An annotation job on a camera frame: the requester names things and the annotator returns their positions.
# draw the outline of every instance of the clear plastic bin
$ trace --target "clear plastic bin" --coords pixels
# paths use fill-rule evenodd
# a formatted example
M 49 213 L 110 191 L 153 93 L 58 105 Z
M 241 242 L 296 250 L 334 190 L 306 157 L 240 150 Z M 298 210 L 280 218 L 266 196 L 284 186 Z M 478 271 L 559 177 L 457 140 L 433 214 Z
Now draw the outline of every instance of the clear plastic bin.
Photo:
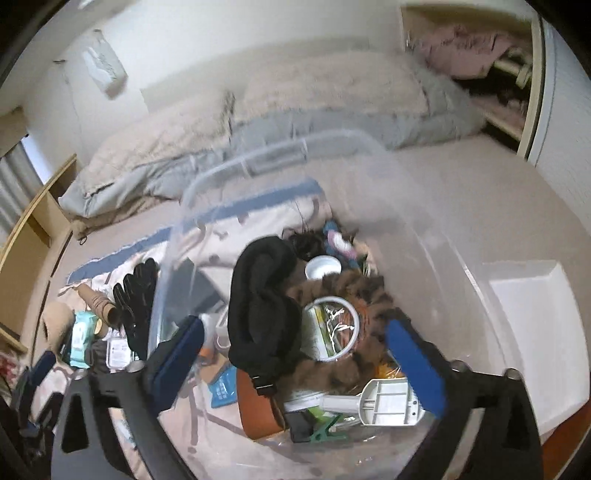
M 350 147 L 352 156 L 331 158 L 328 147 L 333 142 Z M 388 189 L 388 178 L 396 178 L 396 185 L 404 187 Z M 250 241 L 281 235 L 286 227 L 300 227 L 300 217 L 318 215 L 318 211 L 298 212 L 290 203 L 294 192 L 304 195 L 306 185 L 315 192 L 311 186 L 320 187 L 344 227 L 359 229 L 357 238 L 367 244 L 397 305 L 448 360 L 463 360 L 474 371 L 491 374 L 502 374 L 509 367 L 522 369 L 502 309 L 487 286 L 478 282 L 478 262 L 467 265 L 462 260 L 421 206 L 425 193 L 391 153 L 356 131 L 324 132 L 262 147 L 195 179 L 183 197 L 183 220 L 173 228 L 161 266 L 150 351 L 171 337 L 175 321 L 191 313 L 179 310 L 178 302 L 171 300 L 178 294 L 172 279 L 183 261 L 187 257 L 193 261 L 191 283 L 205 275 L 222 301 L 228 302 L 233 263 Z M 288 213 L 274 211 L 278 205 L 288 205 Z M 308 204 L 302 201 L 299 207 L 305 210 Z M 312 202 L 310 208 L 319 207 Z M 248 216 L 257 218 L 256 228 L 241 231 Z M 198 368 L 192 375 L 198 377 Z M 167 433 L 194 473 L 209 478 L 381 478 L 384 472 L 391 478 L 402 470 L 433 422 L 428 414 L 410 428 L 356 426 L 348 431 L 349 440 L 319 445 L 294 444 L 286 433 L 255 443 L 240 434 L 236 404 L 214 410 L 207 386 L 198 378 L 191 385 L 191 412 L 199 417 L 193 433 L 186 434 L 193 436 L 191 446 L 182 445 L 178 432 Z M 461 469 L 479 421 L 474 414 L 450 473 Z

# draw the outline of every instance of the green clothespin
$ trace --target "green clothespin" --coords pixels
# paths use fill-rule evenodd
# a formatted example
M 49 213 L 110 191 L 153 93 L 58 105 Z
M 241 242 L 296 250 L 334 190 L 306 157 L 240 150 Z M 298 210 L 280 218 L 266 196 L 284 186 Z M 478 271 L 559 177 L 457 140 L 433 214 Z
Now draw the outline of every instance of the green clothespin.
M 330 428 L 333 427 L 335 423 L 337 423 L 340 420 L 341 417 L 341 414 L 335 415 L 332 419 L 320 425 L 320 427 L 318 427 L 310 437 L 310 443 L 323 443 L 332 442 L 334 440 L 346 440 L 348 437 L 345 434 L 329 432 Z

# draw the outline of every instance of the curtain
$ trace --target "curtain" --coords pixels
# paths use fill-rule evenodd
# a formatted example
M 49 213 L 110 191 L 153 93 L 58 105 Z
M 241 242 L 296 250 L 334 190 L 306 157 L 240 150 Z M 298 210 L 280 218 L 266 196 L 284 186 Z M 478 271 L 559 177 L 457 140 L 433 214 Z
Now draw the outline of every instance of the curtain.
M 0 158 L 0 245 L 43 184 L 19 142 Z

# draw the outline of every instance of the white plastic box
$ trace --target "white plastic box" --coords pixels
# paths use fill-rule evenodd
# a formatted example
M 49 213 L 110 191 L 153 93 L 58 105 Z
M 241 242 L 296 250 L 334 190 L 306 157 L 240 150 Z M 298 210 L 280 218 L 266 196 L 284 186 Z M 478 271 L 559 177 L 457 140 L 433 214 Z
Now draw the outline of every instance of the white plastic box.
M 331 142 L 346 142 L 356 154 L 351 158 L 326 157 L 326 146 Z M 392 186 L 404 188 L 388 187 L 388 179 Z M 184 195 L 183 221 L 173 229 L 162 264 L 150 350 L 175 331 L 175 325 L 165 320 L 168 286 L 188 252 L 228 301 L 232 265 L 242 249 L 257 236 L 280 234 L 287 226 L 277 221 L 265 225 L 261 212 L 270 207 L 256 206 L 253 199 L 272 197 L 310 181 L 320 186 L 333 214 L 345 227 L 359 229 L 358 238 L 371 250 L 387 290 L 425 340 L 433 342 L 448 360 L 463 360 L 474 371 L 500 375 L 507 368 L 516 368 L 524 374 L 540 434 L 555 428 L 586 402 L 589 363 L 584 334 L 559 264 L 516 267 L 519 274 L 511 270 L 510 263 L 499 269 L 475 261 L 474 256 L 472 264 L 467 265 L 442 228 L 424 210 L 421 199 L 428 192 L 422 191 L 380 144 L 356 131 L 325 132 L 264 146 L 195 179 Z M 236 205 L 252 210 L 237 213 Z M 262 215 L 260 228 L 250 232 L 250 236 L 235 235 L 232 228 L 245 215 Z M 221 223 L 212 219 L 218 218 L 225 219 L 228 231 L 216 230 Z M 226 234 L 233 239 L 231 247 L 224 246 Z M 502 283 L 504 278 L 510 281 L 519 277 L 521 285 L 530 285 L 529 278 L 539 280 L 544 275 L 552 278 L 534 283 L 546 293 L 555 287 L 559 290 L 548 297 L 553 310 L 539 318 L 551 336 L 540 333 L 540 325 L 532 325 L 532 317 L 541 309 L 531 310 L 525 303 L 526 299 L 534 301 L 536 286 L 525 288 L 528 294 L 520 303 L 511 288 Z M 520 317 L 520 312 L 537 313 Z M 532 347 L 533 341 L 538 342 L 539 349 Z M 563 355 L 566 347 L 569 351 Z M 559 388 L 550 388 L 552 384 Z M 240 429 L 237 405 L 224 407 L 223 412 L 212 411 L 207 388 L 197 390 L 200 410 L 222 416 L 223 421 Z M 479 420 L 478 414 L 472 416 L 450 473 L 461 471 Z M 417 426 L 404 429 L 358 426 L 351 430 L 347 444 L 314 448 L 293 444 L 286 434 L 266 440 L 264 446 L 248 439 L 234 439 L 233 445 L 232 439 L 216 431 L 219 425 L 208 421 L 207 415 L 200 421 L 203 430 L 200 423 L 202 433 L 195 452 L 187 456 L 180 451 L 196 473 L 203 468 L 212 478 L 230 478 L 231 474 L 235 479 L 273 479 L 309 478 L 310 469 L 319 478 L 369 478 L 380 472 L 391 475 L 404 467 L 433 419 L 428 414 Z M 286 458 L 297 458 L 298 467 Z

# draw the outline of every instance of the teal package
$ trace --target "teal package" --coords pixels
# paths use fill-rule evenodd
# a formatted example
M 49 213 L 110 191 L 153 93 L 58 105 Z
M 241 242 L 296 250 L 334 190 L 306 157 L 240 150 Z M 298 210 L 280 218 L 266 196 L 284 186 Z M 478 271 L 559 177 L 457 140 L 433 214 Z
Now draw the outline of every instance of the teal package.
M 76 321 L 72 329 L 72 349 L 70 350 L 71 367 L 89 367 L 84 361 L 84 352 L 95 337 L 95 326 L 98 319 L 92 312 L 76 312 Z
M 209 386 L 212 393 L 212 408 L 224 407 L 238 401 L 236 392 L 236 367 L 230 365 L 214 383 Z

